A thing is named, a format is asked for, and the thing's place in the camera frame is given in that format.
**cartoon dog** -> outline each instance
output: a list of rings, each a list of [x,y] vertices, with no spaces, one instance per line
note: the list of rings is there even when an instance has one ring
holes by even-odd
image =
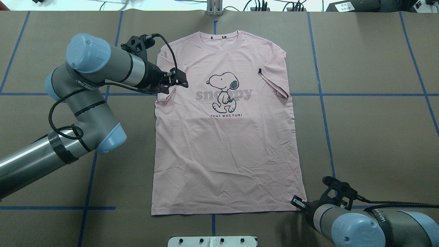
[[[232,113],[236,109],[235,98],[231,98],[229,90],[235,90],[239,87],[239,81],[232,72],[225,72],[221,75],[213,75],[206,84],[221,90],[218,95],[218,103],[213,103],[212,107],[219,113]]]

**cartoon dog ear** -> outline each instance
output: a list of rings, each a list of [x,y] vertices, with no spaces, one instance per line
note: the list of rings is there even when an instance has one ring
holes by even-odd
[[[235,90],[239,87],[239,82],[237,80],[232,81],[232,83],[230,83],[230,89],[231,90]]]

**folded sleeve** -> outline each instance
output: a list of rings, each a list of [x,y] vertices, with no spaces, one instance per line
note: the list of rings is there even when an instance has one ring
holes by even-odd
[[[276,91],[277,96],[288,99],[290,89],[286,56],[287,53],[282,48],[272,43],[268,53],[269,62],[259,67],[259,75]]]
[[[163,46],[160,49],[160,53],[157,55],[157,66],[165,72],[169,72],[172,68],[175,67],[174,59],[172,58],[172,54],[167,46]],[[179,70],[186,72],[186,65],[177,62],[177,67]],[[168,101],[172,97],[172,95],[175,94],[176,88],[177,86],[170,87],[169,94],[158,93],[157,101]]]

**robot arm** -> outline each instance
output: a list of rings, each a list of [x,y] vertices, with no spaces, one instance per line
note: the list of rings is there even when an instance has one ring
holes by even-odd
[[[427,215],[418,212],[383,212],[380,207],[439,207],[424,203],[369,201],[359,196],[348,183],[324,177],[328,189],[319,200],[304,202],[294,196],[291,204],[305,214],[306,221],[337,247],[439,247],[439,226]],[[328,193],[336,191],[331,198]],[[351,212],[354,200],[385,203]]]
[[[0,200],[88,152],[108,153],[125,142],[120,122],[98,89],[114,84],[105,80],[150,94],[167,93],[172,85],[187,87],[186,75],[177,67],[167,73],[148,62],[146,49],[155,36],[161,35],[133,36],[122,49],[88,34],[72,38],[67,62],[50,73],[45,88],[57,100],[54,107],[66,102],[77,122],[57,129],[50,120],[53,131],[46,137],[0,159]]]

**blue joint cap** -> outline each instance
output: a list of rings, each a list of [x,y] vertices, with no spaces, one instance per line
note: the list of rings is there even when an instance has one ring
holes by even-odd
[[[75,35],[67,46],[65,53],[67,63],[81,73],[94,73],[103,68],[111,56],[107,41],[80,33]]]
[[[432,247],[439,247],[439,226],[429,216],[419,212],[399,211],[410,215],[416,222],[418,222],[428,235]]]
[[[105,137],[105,139],[97,146],[96,150],[100,154],[105,154],[119,147],[126,141],[126,134],[120,123]]]
[[[52,76],[55,72],[55,69],[52,71],[52,73],[50,73],[47,77],[46,80],[44,81],[44,88],[46,89],[47,94],[52,97],[54,100],[58,101],[61,98],[55,93],[54,87],[52,85]]]
[[[381,227],[363,214],[347,213],[339,216],[331,228],[332,241],[337,247],[384,247]]]

